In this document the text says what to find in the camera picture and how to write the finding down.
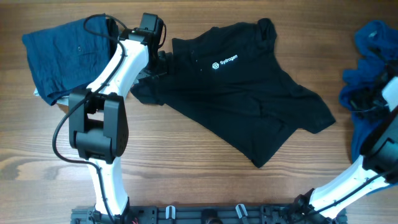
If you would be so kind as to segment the blue polo shirt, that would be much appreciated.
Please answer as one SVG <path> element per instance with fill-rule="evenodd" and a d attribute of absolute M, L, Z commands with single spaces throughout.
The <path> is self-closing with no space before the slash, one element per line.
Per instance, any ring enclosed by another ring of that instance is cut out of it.
<path fill-rule="evenodd" d="M 370 87 L 376 77 L 390 67 L 392 78 L 397 76 L 397 30 L 389 27 L 385 22 L 375 20 L 360 28 L 354 35 L 354 42 L 360 54 L 356 69 L 343 71 L 345 86 L 340 91 L 340 104 L 351 113 L 354 133 L 351 141 L 351 160 L 355 161 L 360 155 L 361 145 L 370 133 L 384 121 L 389 114 L 380 120 L 368 121 L 360 119 L 351 111 L 349 100 L 355 90 Z"/>

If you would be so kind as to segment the black polo shirt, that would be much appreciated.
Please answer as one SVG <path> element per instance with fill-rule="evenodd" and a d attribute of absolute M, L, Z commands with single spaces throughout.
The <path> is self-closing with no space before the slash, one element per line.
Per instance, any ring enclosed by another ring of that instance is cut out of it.
<path fill-rule="evenodd" d="M 263 18 L 174 39 L 168 72 L 131 93 L 143 104 L 169 105 L 262 167 L 296 130 L 316 134 L 335 122 L 318 94 L 281 69 L 276 38 Z"/>

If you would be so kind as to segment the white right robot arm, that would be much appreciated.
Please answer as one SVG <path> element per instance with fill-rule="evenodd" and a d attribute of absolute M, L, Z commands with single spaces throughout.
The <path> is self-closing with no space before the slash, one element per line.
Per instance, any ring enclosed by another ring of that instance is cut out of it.
<path fill-rule="evenodd" d="M 289 210 L 289 223 L 331 223 L 361 197 L 397 184 L 396 68 L 381 93 L 389 116 L 367 136 L 350 167 L 326 185 L 295 199 Z"/>

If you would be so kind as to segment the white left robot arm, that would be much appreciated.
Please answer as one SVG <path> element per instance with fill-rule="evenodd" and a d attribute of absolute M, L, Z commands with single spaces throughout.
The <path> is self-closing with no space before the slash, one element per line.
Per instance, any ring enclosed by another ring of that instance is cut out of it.
<path fill-rule="evenodd" d="M 124 100 L 130 87 L 157 73 L 160 47 L 158 40 L 121 39 L 99 77 L 69 96 L 70 145 L 89 168 L 97 222 L 119 222 L 128 213 L 121 172 L 129 138 Z"/>

